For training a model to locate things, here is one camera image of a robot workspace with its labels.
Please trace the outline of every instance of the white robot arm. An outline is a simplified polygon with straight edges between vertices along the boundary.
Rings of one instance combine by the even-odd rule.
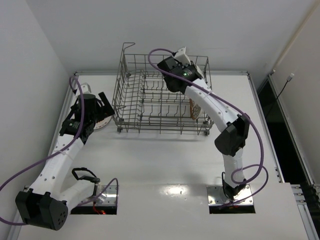
[[[79,137],[70,147],[49,159],[28,190],[20,191],[15,198],[16,206],[25,224],[59,230],[73,208],[82,200],[96,195],[100,179],[95,175],[76,176],[76,184],[61,192],[73,159],[93,133],[95,124],[115,114],[103,92],[99,93],[100,100],[91,94],[89,85],[83,84],[81,88],[84,92],[84,106],[81,105],[79,93],[76,92],[75,96],[78,98],[62,123],[53,154],[66,148],[65,146],[77,136],[78,131],[80,131]],[[80,130],[82,108],[84,108],[84,121]]]
[[[186,48],[180,48],[163,61],[157,64],[158,68],[179,76],[194,84],[212,92],[204,80],[204,75],[200,68],[190,61],[186,55]],[[237,184],[245,181],[243,168],[243,147],[248,137],[249,122],[246,117],[241,116],[234,109],[227,106],[218,99],[213,98],[204,91],[193,85],[177,79],[173,76],[163,74],[166,86],[171,92],[181,92],[192,99],[216,124],[221,134],[215,140],[215,146],[222,153],[225,175],[222,179],[224,194],[231,200],[239,193],[245,184]]]

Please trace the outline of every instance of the white wall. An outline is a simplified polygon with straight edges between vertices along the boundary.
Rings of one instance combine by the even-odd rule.
[[[68,75],[25,0],[0,1],[0,184],[45,157]],[[39,168],[0,192],[0,216],[11,221],[15,197]],[[0,222],[0,239],[9,226]]]
[[[279,93],[290,73],[293,80],[280,96],[288,122],[302,146],[314,181],[320,184],[320,5],[275,67]]]
[[[116,70],[136,53],[187,46],[259,85],[315,0],[26,0],[67,71]]]

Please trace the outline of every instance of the white tabletop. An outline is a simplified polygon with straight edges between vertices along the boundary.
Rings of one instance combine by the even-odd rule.
[[[111,102],[115,76],[80,76],[92,93],[105,92]],[[76,239],[308,239],[291,187],[279,183],[272,154],[248,77],[213,75],[213,91],[246,112],[256,124],[265,149],[269,182],[253,197],[255,214],[209,214],[206,185],[221,184],[222,154],[214,145],[216,126],[205,137],[196,134],[117,132],[114,122],[94,132],[73,167],[92,170],[106,184],[119,179],[117,215],[69,215],[57,232],[23,226],[19,240]],[[260,149],[250,128],[243,165],[257,164]],[[248,169],[249,178],[256,169]],[[257,190],[261,173],[250,185]],[[71,177],[64,187],[73,184]],[[170,194],[171,185],[183,194]]]

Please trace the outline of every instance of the metal mounting plate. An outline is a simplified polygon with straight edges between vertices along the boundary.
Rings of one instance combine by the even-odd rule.
[[[99,193],[106,185],[101,185],[97,188],[97,192]],[[81,201],[82,203],[90,200],[91,197],[84,199]],[[117,214],[117,186],[111,185],[106,191],[102,193],[100,197],[95,201],[95,207],[97,210],[103,210],[106,215],[116,215]],[[77,206],[72,209],[71,214],[97,214],[93,211],[93,203],[89,202],[82,206]]]
[[[206,186],[208,193],[209,206],[217,207],[228,203],[230,200],[225,196],[222,185],[208,185]],[[243,190],[234,197],[234,201],[244,199],[252,194],[251,188],[247,185]],[[248,197],[246,200],[235,204],[234,206],[254,206],[253,197]]]

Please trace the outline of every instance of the dish rack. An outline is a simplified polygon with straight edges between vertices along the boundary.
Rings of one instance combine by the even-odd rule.
[[[129,54],[125,51],[135,45],[125,42],[113,93],[113,117],[119,133],[141,130],[166,133],[203,133],[208,136],[214,122],[201,112],[196,120],[191,118],[190,99],[180,92],[170,92],[163,76],[148,62],[147,54]],[[159,63],[170,55],[153,54],[152,62]],[[189,56],[204,74],[211,88],[209,59],[207,56]]]

